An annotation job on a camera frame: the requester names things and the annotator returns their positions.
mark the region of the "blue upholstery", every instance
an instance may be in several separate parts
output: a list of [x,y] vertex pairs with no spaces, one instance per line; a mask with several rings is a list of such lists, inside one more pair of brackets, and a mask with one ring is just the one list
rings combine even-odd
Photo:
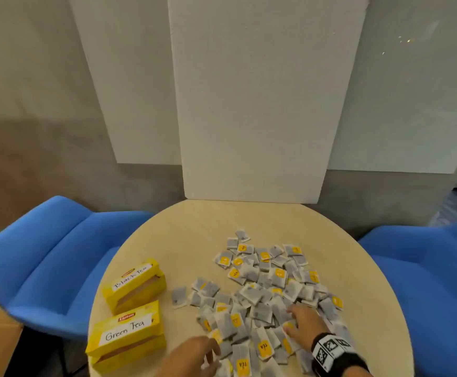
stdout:
[[430,377],[457,376],[457,224],[383,226],[359,243],[398,298],[417,371]]
[[56,196],[0,233],[0,306],[25,325],[86,339],[106,267],[147,212],[93,213]]

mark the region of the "pile of tea bags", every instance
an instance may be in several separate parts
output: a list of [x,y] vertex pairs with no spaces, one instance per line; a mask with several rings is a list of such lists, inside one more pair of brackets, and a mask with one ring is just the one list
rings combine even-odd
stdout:
[[215,282],[198,278],[189,296],[190,305],[199,307],[197,323],[220,345],[216,375],[282,377],[279,365],[288,364],[292,355],[302,373],[312,375],[310,349],[302,349],[283,331],[297,325],[286,310],[290,304],[306,304],[318,311],[330,331],[352,343],[337,312],[344,308],[342,299],[320,283],[299,246],[260,248],[247,243],[250,237],[243,229],[236,235],[213,261],[241,288],[230,295]]

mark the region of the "yellow lipton box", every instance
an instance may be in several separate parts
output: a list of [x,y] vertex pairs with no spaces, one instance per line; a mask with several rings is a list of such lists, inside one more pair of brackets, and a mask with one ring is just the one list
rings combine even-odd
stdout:
[[94,325],[85,352],[99,373],[107,373],[166,347],[159,301]]
[[113,315],[118,315],[151,302],[166,287],[164,273],[157,261],[150,258],[104,286],[103,296]]

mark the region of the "white panel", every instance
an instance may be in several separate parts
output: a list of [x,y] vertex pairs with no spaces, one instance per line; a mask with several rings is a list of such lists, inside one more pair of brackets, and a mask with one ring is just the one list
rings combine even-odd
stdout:
[[185,195],[317,202],[367,0],[169,0]]
[[456,168],[457,0],[372,0],[328,169]]
[[181,164],[167,0],[70,0],[117,162]]

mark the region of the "chair leg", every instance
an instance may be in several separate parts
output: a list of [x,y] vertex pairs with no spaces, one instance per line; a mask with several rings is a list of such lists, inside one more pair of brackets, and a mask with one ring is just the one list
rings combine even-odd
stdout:
[[81,372],[88,366],[88,364],[85,363],[84,365],[82,365],[80,368],[78,368],[74,372],[68,372],[68,367],[66,366],[66,357],[64,356],[64,343],[63,343],[61,337],[59,337],[58,351],[59,351],[59,361],[61,362],[61,369],[62,369],[63,377],[73,377],[75,374]]

